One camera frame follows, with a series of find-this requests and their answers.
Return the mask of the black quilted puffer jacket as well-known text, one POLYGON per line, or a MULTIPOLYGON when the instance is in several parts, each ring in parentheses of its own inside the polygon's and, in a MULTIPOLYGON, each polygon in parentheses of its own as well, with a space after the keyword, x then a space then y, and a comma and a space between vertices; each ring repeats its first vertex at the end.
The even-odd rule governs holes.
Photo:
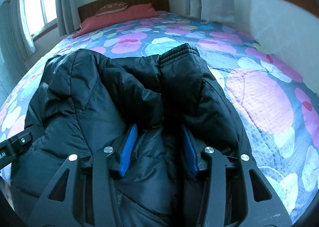
POLYGON ((49 60, 25 126, 42 135, 11 166, 17 215, 27 221, 45 187, 71 154, 95 155, 136 124, 132 164, 114 183, 124 226, 170 226, 184 195, 182 130, 220 152, 251 152, 244 125, 198 50, 180 45, 161 55, 111 59, 80 49, 49 60))

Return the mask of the colourful circle pattern bedspread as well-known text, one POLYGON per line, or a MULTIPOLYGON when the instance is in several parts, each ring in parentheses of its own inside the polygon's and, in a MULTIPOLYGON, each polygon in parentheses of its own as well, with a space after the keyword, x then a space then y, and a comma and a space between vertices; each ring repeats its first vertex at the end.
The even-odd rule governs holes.
MULTIPOLYGON (((288 212, 291 226, 310 225, 318 217, 314 212, 318 207, 318 96, 298 72, 274 55, 261 52, 247 34, 168 12, 159 14, 76 38, 67 36, 31 68, 1 107, 1 142, 28 128, 25 118, 29 103, 39 88, 46 63, 54 57, 88 49, 111 59, 141 58, 188 44, 207 62, 244 125, 251 152, 239 155, 247 154, 255 161, 288 212)), ((188 169, 183 130, 183 144, 178 147, 182 154, 183 187, 187 188, 188 182, 197 183, 200 193, 182 197, 177 221, 170 226, 197 226, 204 182, 188 169)), ((8 185, 6 198, 13 214, 28 226, 14 208, 12 163, 1 169, 1 180, 8 185)), ((86 181, 87 195, 86 215, 80 220, 93 226, 92 179, 84 174, 80 177, 86 181)))

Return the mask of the red pillow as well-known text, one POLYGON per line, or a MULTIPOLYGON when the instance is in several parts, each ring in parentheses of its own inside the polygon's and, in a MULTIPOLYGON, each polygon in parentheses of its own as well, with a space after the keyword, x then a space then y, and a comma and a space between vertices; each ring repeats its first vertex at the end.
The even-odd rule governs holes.
POLYGON ((151 3, 130 6, 126 10, 121 12, 92 16, 85 19, 80 24, 81 29, 78 32, 74 33, 72 35, 72 38, 76 38, 78 36, 82 36, 95 30, 109 27, 115 24, 158 16, 160 16, 159 12, 157 12, 152 7, 151 3))

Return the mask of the white sheer curtain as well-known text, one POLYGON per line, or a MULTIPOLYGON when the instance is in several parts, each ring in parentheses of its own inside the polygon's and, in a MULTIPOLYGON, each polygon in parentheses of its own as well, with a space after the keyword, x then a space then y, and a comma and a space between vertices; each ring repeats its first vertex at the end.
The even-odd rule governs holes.
POLYGON ((29 31, 24 0, 11 0, 12 27, 14 41, 23 61, 36 52, 36 47, 29 31))

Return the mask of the brown patterned cushion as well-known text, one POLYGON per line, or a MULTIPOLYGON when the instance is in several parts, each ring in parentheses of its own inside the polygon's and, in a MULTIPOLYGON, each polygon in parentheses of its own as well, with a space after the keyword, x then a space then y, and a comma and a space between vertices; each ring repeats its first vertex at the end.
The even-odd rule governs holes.
POLYGON ((95 14, 95 16, 101 16, 106 14, 118 13, 126 10, 128 8, 128 4, 125 2, 114 2, 111 4, 106 4, 101 7, 95 14))

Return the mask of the dark wooden headboard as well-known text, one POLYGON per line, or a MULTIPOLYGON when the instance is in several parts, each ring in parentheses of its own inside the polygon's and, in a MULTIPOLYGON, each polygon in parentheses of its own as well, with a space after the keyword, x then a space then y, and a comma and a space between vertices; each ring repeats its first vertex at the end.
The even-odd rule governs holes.
POLYGON ((156 11, 170 11, 169 0, 96 0, 78 8, 80 21, 92 17, 100 8, 114 2, 124 2, 129 6, 151 3, 156 11))

